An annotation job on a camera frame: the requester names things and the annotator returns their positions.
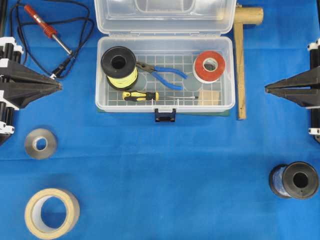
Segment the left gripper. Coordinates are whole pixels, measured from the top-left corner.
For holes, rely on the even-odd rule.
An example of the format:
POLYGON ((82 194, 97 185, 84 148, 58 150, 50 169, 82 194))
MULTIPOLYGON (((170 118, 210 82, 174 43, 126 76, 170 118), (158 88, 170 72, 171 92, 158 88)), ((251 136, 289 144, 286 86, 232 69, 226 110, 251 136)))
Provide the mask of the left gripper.
POLYGON ((23 47, 14 37, 0 38, 0 145, 15 132, 15 111, 30 102, 60 91, 56 80, 20 64, 23 47))

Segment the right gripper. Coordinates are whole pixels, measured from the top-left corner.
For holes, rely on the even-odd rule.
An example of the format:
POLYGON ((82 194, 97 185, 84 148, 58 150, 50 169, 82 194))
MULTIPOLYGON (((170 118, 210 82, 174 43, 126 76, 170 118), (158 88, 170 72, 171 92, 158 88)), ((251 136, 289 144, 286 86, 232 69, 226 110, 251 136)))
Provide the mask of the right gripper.
POLYGON ((320 39, 307 47, 310 70, 265 86, 265 92, 311 109, 309 134, 320 142, 320 39))

